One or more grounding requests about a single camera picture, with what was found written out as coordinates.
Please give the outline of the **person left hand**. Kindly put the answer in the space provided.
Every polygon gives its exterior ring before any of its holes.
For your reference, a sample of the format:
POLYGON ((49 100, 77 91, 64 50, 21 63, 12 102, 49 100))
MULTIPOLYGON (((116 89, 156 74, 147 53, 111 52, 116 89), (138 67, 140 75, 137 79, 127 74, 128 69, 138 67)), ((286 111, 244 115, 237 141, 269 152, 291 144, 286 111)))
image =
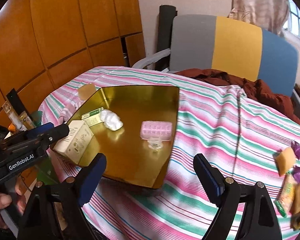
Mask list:
MULTIPOLYGON (((19 212, 23 213, 26 206, 26 198, 23 194, 23 189, 26 189, 24 187, 23 181, 20 177, 17 178, 16 184, 15 184, 15 192, 17 194, 17 207, 19 212)), ((12 202, 12 198, 8 194, 0 193, 0 210, 8 207, 12 202)), ((8 226, 3 221, 2 216, 0 215, 0 228, 1 229, 8 229, 8 226)))

